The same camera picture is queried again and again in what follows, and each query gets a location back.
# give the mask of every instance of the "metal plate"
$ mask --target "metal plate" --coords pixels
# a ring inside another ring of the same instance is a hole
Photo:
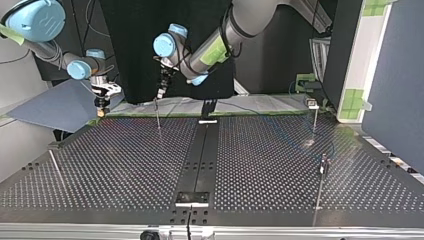
[[[208,225],[424,226],[424,186],[332,119],[320,116],[316,134],[310,116],[219,124],[213,207],[202,210]],[[324,153],[331,166],[315,211]]]
[[[197,124],[161,121],[158,131],[153,118],[103,120],[55,152],[60,171],[45,155],[2,183],[0,221],[169,224]]]

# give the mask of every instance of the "metal bracket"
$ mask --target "metal bracket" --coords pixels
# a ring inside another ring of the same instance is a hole
[[[203,228],[201,240],[215,240],[215,232],[213,228],[206,227]]]
[[[209,207],[208,192],[179,192],[176,207]]]
[[[209,116],[209,114],[211,114],[215,111],[217,103],[218,103],[218,99],[205,100],[203,102],[202,116],[200,117],[199,124],[218,123],[217,119],[214,119],[214,118]]]

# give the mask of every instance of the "cable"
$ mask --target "cable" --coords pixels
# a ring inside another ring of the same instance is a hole
[[[284,134],[284,131],[281,130],[281,127],[279,127],[277,124],[275,124],[274,121],[270,120],[264,114],[261,114],[261,113],[255,111],[255,110],[251,110],[251,109],[248,109],[248,108],[240,107],[240,106],[235,105],[235,104],[232,104],[232,103],[225,103],[225,102],[220,102],[220,101],[218,101],[218,102],[221,103],[221,104],[224,104],[224,105],[229,105],[229,106],[233,106],[233,107],[236,107],[236,108],[239,108],[239,109],[248,111],[248,112],[252,112],[252,113],[258,115],[265,122],[267,122],[269,125],[272,125],[273,128],[276,130],[276,132],[282,133],[281,136],[286,141],[286,143],[289,144],[292,148],[298,150],[301,153],[304,153],[304,154],[308,155],[309,157],[313,157],[317,161],[321,161],[322,155],[315,156],[313,153],[311,153],[311,151],[309,149],[303,149],[303,148],[301,148],[298,144],[296,144],[293,140],[291,140],[291,138],[289,136],[287,136],[286,134]],[[314,135],[323,136],[323,135],[318,135],[318,134],[314,133],[313,131],[311,131],[311,132]],[[331,145],[331,154],[329,154],[328,156],[331,159],[331,158],[333,158],[335,156],[336,151],[335,151],[334,143],[332,141],[330,142],[330,145]]]
[[[59,60],[59,64],[58,65],[59,65],[59,70],[61,70],[62,69],[62,64],[63,64],[63,51],[62,51],[62,48],[59,46],[59,44],[57,44],[57,42],[55,40],[52,40],[51,42],[53,43],[53,46],[56,48],[55,55],[53,57],[51,57],[51,58],[45,58],[45,57],[42,57],[42,56],[39,56],[39,55],[37,55],[37,57],[39,59],[45,61],[45,62],[48,62],[48,63],[52,63],[52,62],[55,62],[55,61]]]
[[[109,59],[111,59],[111,58],[113,58],[113,57],[115,57],[115,54],[110,55],[109,57],[107,57],[107,58],[105,59],[105,61],[107,61],[107,60],[109,60]]]
[[[88,9],[89,9],[90,4],[91,4],[91,2],[92,2],[92,1],[93,1],[93,0],[89,0],[89,1],[88,1],[88,3],[87,3],[87,7],[85,8],[85,22],[87,23],[87,27],[88,27],[88,28],[90,28],[93,32],[95,32],[95,33],[97,33],[97,34],[100,34],[100,35],[102,35],[102,36],[105,36],[105,37],[110,38],[110,35],[109,35],[109,34],[102,33],[102,32],[100,32],[100,31],[96,30],[93,26],[91,26],[91,18],[93,17],[94,6],[95,6],[95,4],[96,4],[96,0],[94,0],[93,8],[92,8],[92,10],[91,10],[91,16],[90,16],[90,19],[88,19]]]
[[[0,62],[0,64],[8,64],[8,63],[13,63],[13,62],[20,61],[20,60],[22,60],[22,59],[26,58],[26,57],[29,55],[29,53],[30,53],[30,52],[31,52],[31,50],[28,50],[28,51],[25,53],[25,55],[24,55],[24,56],[22,56],[22,57],[20,57],[20,58],[17,58],[17,59],[14,59],[14,60],[6,61],[6,62]]]
[[[101,75],[105,75],[107,73],[109,73],[110,71],[112,71],[115,68],[115,65],[110,65],[109,67],[107,67],[105,70],[96,73],[96,76],[101,76]]]
[[[296,83],[296,81],[293,81],[293,82],[290,83],[290,86],[289,86],[289,95],[290,95],[290,98],[293,98],[293,96],[291,94],[291,89],[293,87],[293,84],[295,84],[295,83]]]
[[[71,0],[71,6],[72,6],[72,15],[74,17],[74,21],[77,23],[77,13],[75,12],[75,4],[74,4],[74,0]],[[78,34],[78,41],[80,43],[80,50],[81,50],[81,55],[84,55],[84,47],[82,45],[82,39],[81,39],[81,33],[80,33],[80,29],[78,24],[75,24],[76,28],[77,28],[77,34]]]

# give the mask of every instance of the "robot end effector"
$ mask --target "robot end effector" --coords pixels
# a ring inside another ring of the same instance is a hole
[[[106,74],[113,66],[106,67],[105,54],[99,49],[89,49],[86,56],[63,53],[54,41],[65,25],[65,11],[57,0],[26,0],[12,7],[1,19],[1,25],[13,30],[1,32],[2,38],[10,38],[33,51],[45,62],[66,69],[76,80],[90,79],[99,117],[108,112],[110,98],[122,89],[107,80]]]

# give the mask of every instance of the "black cable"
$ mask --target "black cable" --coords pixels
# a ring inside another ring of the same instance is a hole
[[[191,210],[190,210],[190,214],[188,215],[188,221],[187,221],[187,239],[188,240],[191,240],[190,220],[191,220]]]
[[[91,7],[91,12],[90,12],[90,16],[88,18],[88,23],[87,26],[85,28],[85,33],[84,33],[84,39],[82,41],[82,47],[84,49],[85,52],[85,42],[87,41],[87,36],[88,36],[88,31],[90,30],[90,24],[91,24],[91,20],[93,19],[93,13],[94,13],[94,7],[96,6],[96,0],[93,1],[93,6]]]
[[[84,53],[84,47],[82,46],[81,33],[80,33],[80,30],[79,30],[79,26],[78,26],[77,13],[75,12],[74,0],[71,0],[71,6],[72,6],[72,15],[74,17],[75,25],[76,25],[76,28],[77,28],[78,41],[80,43],[81,55],[83,56],[85,53]]]
[[[25,53],[25,55],[24,55],[24,56],[22,56],[22,57],[20,57],[20,58],[17,58],[17,59],[14,59],[14,60],[6,61],[6,62],[0,62],[0,64],[8,64],[8,63],[13,63],[13,62],[20,61],[20,60],[22,60],[22,59],[26,58],[26,57],[29,55],[29,53],[30,53],[30,52],[31,52],[31,50],[28,50],[28,51]]]
[[[115,54],[110,55],[110,56],[109,56],[109,57],[107,57],[105,60],[107,61],[107,60],[109,60],[109,59],[111,59],[111,58],[113,58],[113,57],[115,57]]]

